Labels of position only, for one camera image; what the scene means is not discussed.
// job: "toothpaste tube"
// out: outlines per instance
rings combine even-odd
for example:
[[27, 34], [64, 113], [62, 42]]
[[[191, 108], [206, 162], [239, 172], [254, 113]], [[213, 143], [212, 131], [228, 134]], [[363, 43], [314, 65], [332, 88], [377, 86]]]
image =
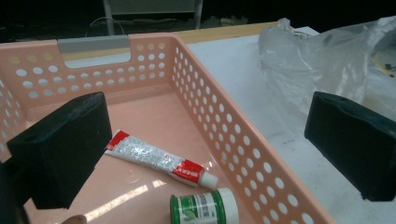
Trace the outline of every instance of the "toothpaste tube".
[[215, 189], [218, 178], [203, 166], [154, 147], [136, 137], [118, 130], [106, 147], [106, 154], [132, 161], [156, 170], [192, 186]]

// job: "plastic bag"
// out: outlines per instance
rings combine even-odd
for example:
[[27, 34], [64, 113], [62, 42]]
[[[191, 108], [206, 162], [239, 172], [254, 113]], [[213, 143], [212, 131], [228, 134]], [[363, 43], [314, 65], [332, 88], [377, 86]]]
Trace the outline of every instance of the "plastic bag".
[[[370, 75], [372, 55], [395, 47], [395, 32], [396, 17], [315, 36], [297, 35], [290, 21], [281, 19], [277, 27], [263, 30], [259, 37], [262, 74], [270, 91], [264, 97], [271, 98], [280, 117], [298, 136], [304, 133], [315, 91], [366, 102], [367, 107], [395, 120], [396, 78]], [[386, 89], [381, 90], [379, 86], [385, 84]]]

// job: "basket hole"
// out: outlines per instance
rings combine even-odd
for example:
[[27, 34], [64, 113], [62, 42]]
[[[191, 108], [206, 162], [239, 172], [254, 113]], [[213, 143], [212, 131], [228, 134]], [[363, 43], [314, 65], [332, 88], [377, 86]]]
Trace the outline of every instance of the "basket hole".
[[218, 102], [218, 97], [216, 95], [213, 95], [212, 96], [212, 101], [213, 101], [214, 104], [217, 103]]
[[69, 76], [67, 76], [67, 80], [70, 81], [70, 82], [72, 82], [72, 81], [75, 81], [75, 80], [76, 80], [76, 77], [73, 76], [73, 75], [69, 75]]
[[95, 83], [96, 87], [103, 87], [103, 82], [102, 81], [97, 81]]
[[251, 158], [247, 158], [247, 166], [249, 168], [253, 168], [254, 162], [253, 162], [253, 160]]
[[107, 85], [109, 85], [109, 86], [112, 86], [112, 85], [114, 85], [116, 82], [114, 81], [114, 79], [109, 79], [108, 81], [107, 81]]
[[239, 163], [239, 158], [236, 155], [233, 155], [233, 162], [235, 162], [236, 164]]
[[223, 124], [223, 125], [222, 125], [222, 130], [223, 130], [225, 133], [227, 133], [227, 132], [228, 132], [228, 127], [227, 127], [227, 125]]
[[250, 180], [250, 186], [251, 186], [252, 189], [257, 189], [256, 181]]
[[79, 86], [78, 86], [78, 85], [73, 85], [73, 86], [71, 87], [71, 90], [72, 90], [72, 91], [79, 91]]
[[230, 141], [235, 144], [235, 136], [233, 134], [230, 134]]
[[277, 205], [277, 207], [279, 208], [279, 211], [280, 211], [282, 214], [286, 215], [286, 214], [288, 213], [288, 207], [286, 207], [285, 204], [279, 203], [279, 204]]
[[61, 78], [61, 77], [55, 77], [55, 78], [53, 79], [53, 82], [55, 82], [55, 83], [62, 83], [62, 78]]
[[242, 184], [242, 176], [236, 175], [236, 181], [238, 181], [239, 184]]
[[52, 61], [53, 60], [53, 55], [51, 53], [45, 53], [44, 54], [44, 59], [47, 61]]
[[230, 168], [230, 171], [234, 171], [234, 168], [233, 168], [233, 164], [232, 163], [228, 163], [228, 167]]
[[245, 168], [245, 167], [242, 167], [242, 168], [241, 168], [241, 172], [242, 172], [242, 175], [244, 175], [244, 176], [247, 176], [247, 175], [248, 175], [248, 170], [247, 170], [247, 168]]
[[91, 83], [85, 83], [84, 84], [84, 89], [89, 90], [92, 87]]
[[3, 138], [4, 138], [5, 140], [7, 140], [8, 135], [7, 135], [6, 131], [1, 131], [1, 135], [3, 136]]
[[259, 151], [257, 148], [254, 148], [254, 149], [253, 149], [253, 156], [254, 156], [256, 159], [259, 159], [259, 158], [262, 156], [262, 154], [260, 153], [260, 151]]
[[246, 194], [248, 197], [250, 197], [250, 196], [251, 196], [250, 189], [245, 188], [245, 194]]
[[264, 175], [261, 172], [257, 172], [256, 177], [260, 182], [264, 182]]
[[233, 122], [233, 116], [231, 116], [231, 114], [227, 114], [227, 121], [230, 123]]
[[245, 143], [245, 145], [250, 146], [250, 138], [247, 136], [244, 136], [244, 143]]
[[51, 96], [53, 94], [52, 90], [44, 90], [44, 95], [45, 96]]
[[60, 87], [60, 88], [58, 89], [58, 92], [59, 92], [60, 94], [64, 94], [64, 93], [66, 93], [66, 88], [65, 88], [65, 87]]
[[17, 56], [11, 56], [9, 57], [9, 61], [13, 64], [19, 64], [21, 62], [21, 59]]
[[238, 153], [241, 154], [241, 156], [243, 156], [245, 155], [245, 150], [241, 146], [238, 146]]
[[271, 188], [270, 186], [267, 187], [267, 193], [269, 196], [271, 196], [272, 198], [274, 198], [276, 196], [275, 191], [273, 188]]
[[220, 105], [219, 105], [219, 110], [220, 110], [221, 113], [224, 112], [224, 105], [223, 105], [223, 104], [220, 104]]
[[297, 198], [296, 198], [294, 195], [289, 194], [289, 195], [288, 195], [288, 201], [289, 201], [289, 203], [290, 203], [292, 206], [294, 206], [294, 207], [297, 207], [297, 206], [298, 206]]
[[82, 74], [80, 75], [80, 77], [81, 77], [82, 79], [88, 79], [90, 76], [89, 76], [88, 74], [86, 74], [86, 73], [82, 73]]
[[38, 98], [38, 93], [36, 91], [29, 92], [29, 97], [32, 99]]
[[221, 152], [221, 158], [226, 161], [227, 160], [227, 154], [225, 152]]
[[11, 114], [9, 113], [9, 111], [7, 109], [5, 112], [6, 112], [7, 117], [11, 118]]
[[265, 197], [263, 194], [260, 194], [260, 202], [262, 202], [262, 204], [268, 204], [267, 197]]
[[225, 150], [227, 150], [228, 152], [231, 152], [231, 146], [230, 146], [230, 144], [226, 144], [225, 145]]
[[279, 215], [277, 214], [277, 212], [275, 210], [271, 210], [270, 214], [271, 214], [271, 218], [273, 220], [279, 221]]
[[285, 184], [283, 183], [283, 180], [282, 180], [281, 178], [277, 177], [277, 178], [275, 179], [275, 183], [276, 183], [276, 186], [277, 186], [278, 188], [280, 188], [280, 189], [285, 188]]
[[8, 121], [7, 121], [6, 119], [4, 119], [3, 122], [4, 122], [4, 126], [6, 126], [6, 128], [9, 128], [9, 123], [8, 123]]
[[166, 45], [165, 45], [164, 43], [160, 43], [160, 44], [158, 45], [158, 48], [159, 48], [159, 49], [164, 49], [165, 46], [166, 46]]
[[31, 62], [31, 63], [36, 63], [37, 62], [37, 57], [33, 54], [29, 54], [27, 56], [27, 61]]
[[219, 140], [220, 140], [220, 142], [224, 141], [224, 137], [223, 137], [222, 133], [219, 133]]
[[305, 224], [314, 224], [314, 219], [312, 219], [312, 217], [307, 213], [303, 213], [303, 221]]
[[144, 48], [145, 48], [145, 47], [144, 47], [142, 44], [138, 44], [138, 45], [136, 46], [136, 49], [139, 50], [139, 51], [142, 51]]
[[49, 84], [49, 82], [46, 79], [44, 79], [44, 78], [40, 78], [38, 80], [38, 84], [41, 85], [41, 86], [47, 86]]
[[6, 146], [3, 143], [0, 143], [0, 149], [2, 152], [6, 152]]
[[143, 61], [145, 61], [145, 56], [139, 55], [139, 56], [137, 56], [137, 60], [138, 60], [139, 62], [143, 62]]
[[43, 74], [43, 72], [44, 72], [43, 69], [40, 67], [33, 68], [33, 73], [35, 73], [36, 75], [41, 75]]
[[33, 83], [31, 81], [24, 81], [24, 82], [22, 82], [22, 85], [25, 88], [32, 88], [33, 87]]
[[262, 208], [260, 207], [260, 204], [256, 201], [253, 202], [253, 206], [257, 211], [260, 211]]
[[50, 65], [50, 66], [49, 66], [49, 71], [50, 71], [51, 73], [56, 73], [56, 72], [58, 72], [58, 67], [55, 66], [55, 65]]
[[241, 127], [238, 124], [235, 124], [234, 128], [236, 133], [241, 133]]
[[20, 77], [26, 77], [27, 72], [24, 69], [18, 69], [17, 70], [17, 75], [20, 76]]
[[102, 74], [99, 71], [93, 72], [94, 77], [100, 77]]
[[271, 174], [271, 172], [272, 172], [272, 167], [271, 167], [270, 163], [268, 163], [268, 162], [265, 162], [265, 163], [264, 163], [264, 170], [265, 170], [268, 174]]
[[262, 217], [262, 221], [264, 222], [264, 224], [271, 224], [270, 219], [266, 216]]

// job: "basket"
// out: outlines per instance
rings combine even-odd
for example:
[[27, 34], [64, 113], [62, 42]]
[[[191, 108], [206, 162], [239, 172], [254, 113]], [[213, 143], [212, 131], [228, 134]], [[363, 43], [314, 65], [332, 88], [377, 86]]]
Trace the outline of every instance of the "basket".
[[[0, 158], [7, 140], [66, 101], [106, 95], [122, 129], [202, 164], [230, 188], [240, 223], [334, 223], [191, 51], [171, 34], [128, 35], [128, 62], [69, 68], [56, 40], [0, 45]], [[25, 209], [32, 223], [168, 223], [169, 199], [208, 192], [104, 155], [70, 209]]]

